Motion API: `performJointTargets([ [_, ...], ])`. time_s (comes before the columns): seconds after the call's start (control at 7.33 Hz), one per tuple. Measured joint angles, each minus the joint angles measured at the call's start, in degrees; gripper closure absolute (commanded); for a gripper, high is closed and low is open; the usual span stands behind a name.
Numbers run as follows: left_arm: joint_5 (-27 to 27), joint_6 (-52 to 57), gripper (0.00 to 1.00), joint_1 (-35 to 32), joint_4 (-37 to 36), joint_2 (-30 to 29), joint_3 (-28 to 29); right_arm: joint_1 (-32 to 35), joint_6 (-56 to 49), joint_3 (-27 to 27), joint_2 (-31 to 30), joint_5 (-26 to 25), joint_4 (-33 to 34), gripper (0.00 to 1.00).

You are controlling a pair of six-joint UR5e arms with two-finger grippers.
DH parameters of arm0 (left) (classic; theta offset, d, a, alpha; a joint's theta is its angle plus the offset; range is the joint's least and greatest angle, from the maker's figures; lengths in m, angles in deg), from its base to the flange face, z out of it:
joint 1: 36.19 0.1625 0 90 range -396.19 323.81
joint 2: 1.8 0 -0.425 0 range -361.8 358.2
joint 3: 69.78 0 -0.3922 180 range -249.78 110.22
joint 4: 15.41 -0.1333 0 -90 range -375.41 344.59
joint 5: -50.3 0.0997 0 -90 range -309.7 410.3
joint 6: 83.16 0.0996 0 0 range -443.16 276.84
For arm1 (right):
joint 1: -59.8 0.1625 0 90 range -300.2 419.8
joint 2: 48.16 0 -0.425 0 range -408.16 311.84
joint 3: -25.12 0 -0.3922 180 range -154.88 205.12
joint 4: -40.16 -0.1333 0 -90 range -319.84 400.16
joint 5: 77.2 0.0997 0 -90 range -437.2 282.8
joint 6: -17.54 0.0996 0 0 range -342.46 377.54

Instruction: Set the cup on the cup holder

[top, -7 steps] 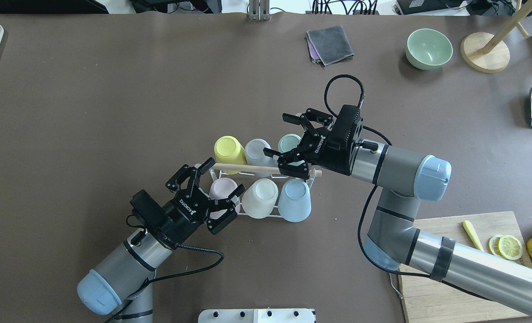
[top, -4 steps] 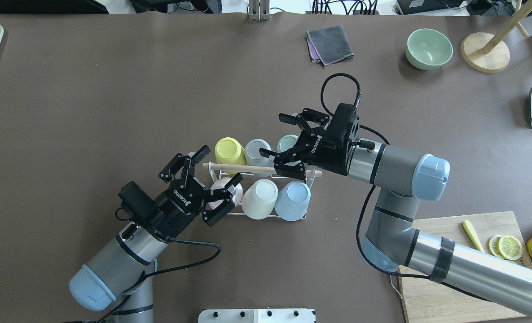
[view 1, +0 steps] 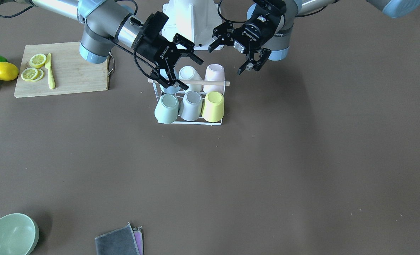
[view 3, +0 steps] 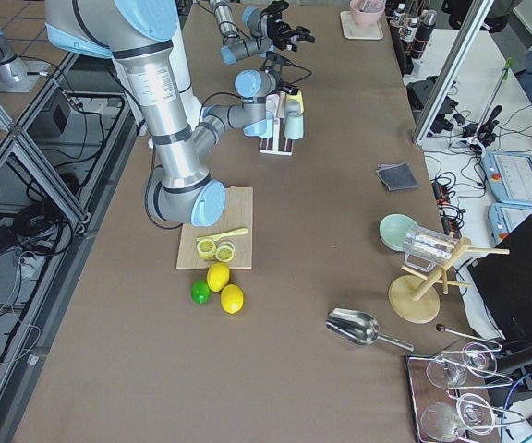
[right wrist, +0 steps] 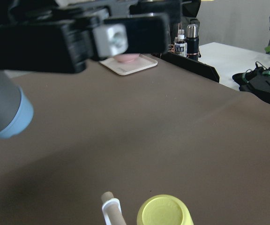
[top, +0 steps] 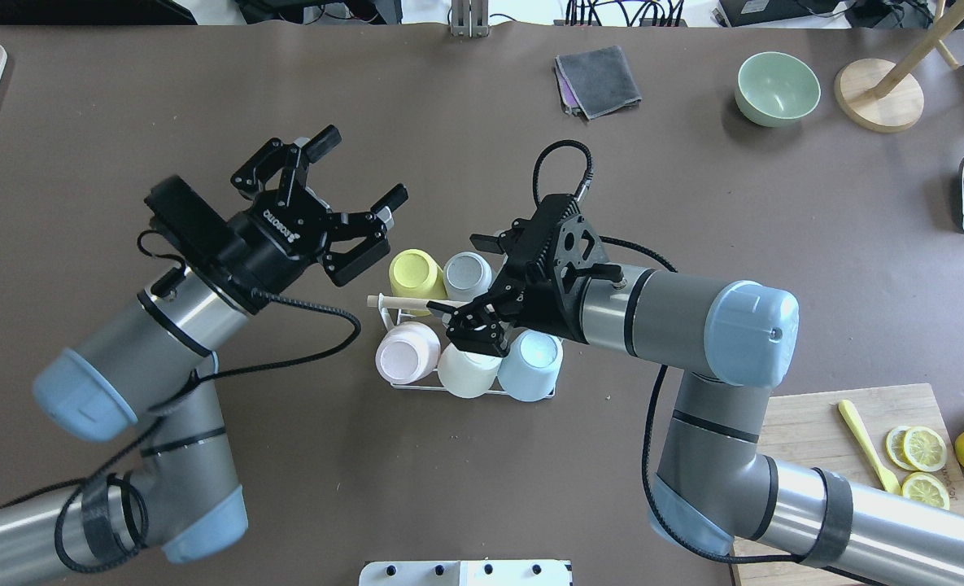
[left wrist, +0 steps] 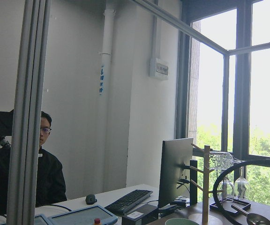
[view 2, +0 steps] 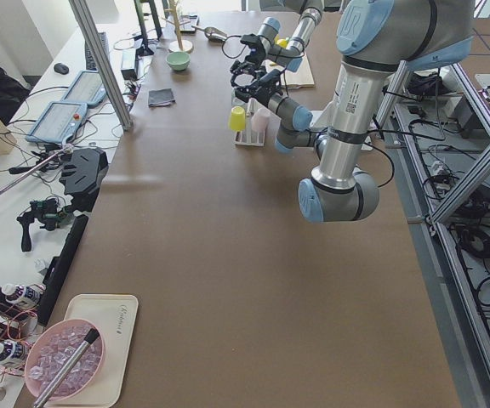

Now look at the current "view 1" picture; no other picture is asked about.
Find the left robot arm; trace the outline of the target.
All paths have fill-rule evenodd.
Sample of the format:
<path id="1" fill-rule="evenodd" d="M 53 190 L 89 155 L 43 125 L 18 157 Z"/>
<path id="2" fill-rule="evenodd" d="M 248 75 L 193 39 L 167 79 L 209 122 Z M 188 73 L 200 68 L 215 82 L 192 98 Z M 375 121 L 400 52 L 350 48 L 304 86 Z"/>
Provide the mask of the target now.
<path id="1" fill-rule="evenodd" d="M 320 13 L 334 0 L 254 0 L 245 21 L 222 18 L 213 29 L 211 53 L 219 46 L 231 46 L 245 55 L 237 74 L 246 70 L 260 71 L 266 61 L 286 58 L 296 18 Z"/>

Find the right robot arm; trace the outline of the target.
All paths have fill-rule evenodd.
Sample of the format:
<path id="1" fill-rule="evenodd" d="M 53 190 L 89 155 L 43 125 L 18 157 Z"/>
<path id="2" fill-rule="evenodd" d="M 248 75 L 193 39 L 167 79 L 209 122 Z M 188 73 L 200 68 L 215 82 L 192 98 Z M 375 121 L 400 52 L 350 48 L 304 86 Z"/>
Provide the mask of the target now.
<path id="1" fill-rule="evenodd" d="M 118 3 L 117 0 L 26 0 L 40 7 L 80 21 L 84 25 L 80 54 L 92 63 L 101 63 L 118 43 L 131 48 L 134 62 L 145 77 L 163 87 L 188 86 L 176 77 L 174 67 L 182 57 L 201 65 L 194 53 L 194 43 L 180 34 L 166 39 L 161 31 L 169 17 L 161 11 L 146 21 Z"/>

